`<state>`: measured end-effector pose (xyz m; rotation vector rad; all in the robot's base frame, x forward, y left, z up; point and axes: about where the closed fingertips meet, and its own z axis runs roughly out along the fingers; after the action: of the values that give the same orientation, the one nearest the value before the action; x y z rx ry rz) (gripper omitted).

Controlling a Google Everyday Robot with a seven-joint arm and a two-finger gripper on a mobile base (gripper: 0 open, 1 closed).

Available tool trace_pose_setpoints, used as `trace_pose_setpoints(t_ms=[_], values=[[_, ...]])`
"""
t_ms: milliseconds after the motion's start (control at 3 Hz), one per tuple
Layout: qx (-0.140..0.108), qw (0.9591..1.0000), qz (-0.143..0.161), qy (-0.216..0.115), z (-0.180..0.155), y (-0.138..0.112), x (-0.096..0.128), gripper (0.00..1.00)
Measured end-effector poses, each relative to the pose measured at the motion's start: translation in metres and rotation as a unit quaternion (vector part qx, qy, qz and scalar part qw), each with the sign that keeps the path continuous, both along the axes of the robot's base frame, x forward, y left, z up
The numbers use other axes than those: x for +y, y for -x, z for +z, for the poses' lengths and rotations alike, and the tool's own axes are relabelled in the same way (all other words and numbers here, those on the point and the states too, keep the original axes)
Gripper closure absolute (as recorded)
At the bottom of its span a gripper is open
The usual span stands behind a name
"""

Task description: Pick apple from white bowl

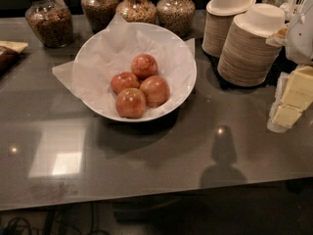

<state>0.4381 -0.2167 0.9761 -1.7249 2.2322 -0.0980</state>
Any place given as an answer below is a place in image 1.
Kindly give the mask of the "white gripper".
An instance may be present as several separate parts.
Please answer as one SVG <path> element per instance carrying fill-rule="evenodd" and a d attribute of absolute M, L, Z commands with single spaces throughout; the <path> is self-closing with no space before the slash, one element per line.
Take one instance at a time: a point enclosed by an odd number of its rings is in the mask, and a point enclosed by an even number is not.
<path fill-rule="evenodd" d="M 297 66 L 291 73 L 282 72 L 278 78 L 267 128 L 284 133 L 313 103 L 313 13 L 295 15 L 289 23 L 272 33 L 266 44 L 284 46 L 289 60 L 307 65 Z"/>

